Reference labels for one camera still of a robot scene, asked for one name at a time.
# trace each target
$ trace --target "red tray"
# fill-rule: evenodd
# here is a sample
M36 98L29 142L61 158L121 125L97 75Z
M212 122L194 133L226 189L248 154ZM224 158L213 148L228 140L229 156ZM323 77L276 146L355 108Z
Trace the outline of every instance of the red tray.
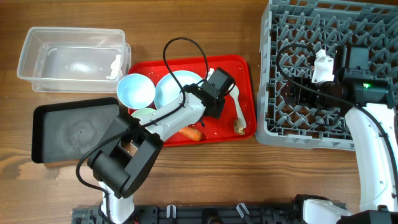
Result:
M193 124L192 127L203 133L203 139L195 142L179 133L169 138L164 146L182 146L189 144L201 144L209 142L232 141L246 139L256 132L256 115L254 113L253 95L251 90L251 80L249 67L246 61L238 55L221 55L208 57L209 68L216 69L221 67L232 75L239 88L239 104L241 105L243 116L246 120L244 135L238 135L234 132L234 121L238 118L236 115L235 104L231 96L225 97L224 110L219 119L204 117L205 127L200 123ZM206 75L205 61L203 57L184 58L167 61L173 71L188 70L195 72L201 77ZM156 85L159 80L169 73L163 60L153 62L141 62L130 68L129 74L140 73L150 78Z

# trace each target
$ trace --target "blue bowl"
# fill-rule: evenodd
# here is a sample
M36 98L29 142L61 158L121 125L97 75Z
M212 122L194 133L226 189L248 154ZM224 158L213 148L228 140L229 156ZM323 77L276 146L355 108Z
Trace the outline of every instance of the blue bowl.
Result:
M128 108L138 110L149 106L155 99L155 85L141 74L126 75L116 90L120 102Z

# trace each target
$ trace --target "gray plastic crate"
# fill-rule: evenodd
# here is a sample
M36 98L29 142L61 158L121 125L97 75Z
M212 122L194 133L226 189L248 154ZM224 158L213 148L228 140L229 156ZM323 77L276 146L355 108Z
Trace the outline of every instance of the gray plastic crate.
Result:
M288 44L310 44L316 51L325 49L334 57L338 45L363 44L371 49L373 78L392 82L398 74L398 7L348 1L269 0L261 18L260 38L256 139L275 146L354 150L344 118L333 126L315 124L331 124L339 108L317 112L315 108L285 103L280 89L287 80L276 69L276 54ZM311 77L308 56L305 49L291 49L280 62L288 75Z

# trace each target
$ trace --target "black baking pan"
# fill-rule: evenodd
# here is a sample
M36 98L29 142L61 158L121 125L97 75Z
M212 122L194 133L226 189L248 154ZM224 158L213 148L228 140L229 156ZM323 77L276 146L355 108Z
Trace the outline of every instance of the black baking pan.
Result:
M121 112L113 97L42 105L33 112L32 160L80 159L96 146Z

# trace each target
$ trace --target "wood grain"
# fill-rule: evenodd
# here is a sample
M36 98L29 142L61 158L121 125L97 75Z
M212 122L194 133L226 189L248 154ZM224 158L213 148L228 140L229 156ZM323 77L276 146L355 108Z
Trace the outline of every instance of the wood grain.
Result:
M165 43L185 36L207 55L242 55L259 88L259 36L267 1L3 1L0 3L0 223L70 223L76 207L97 205L101 194L81 185L74 165L45 167L30 159L33 110L44 104L100 98L100 94L32 91L17 78L19 54L32 26L122 29L133 63L159 60ZM174 43L168 58L197 57ZM83 176L95 182L84 167ZM263 146L244 141L165 148L136 204L219 205L287 202L318 194L358 211L359 176L353 152Z

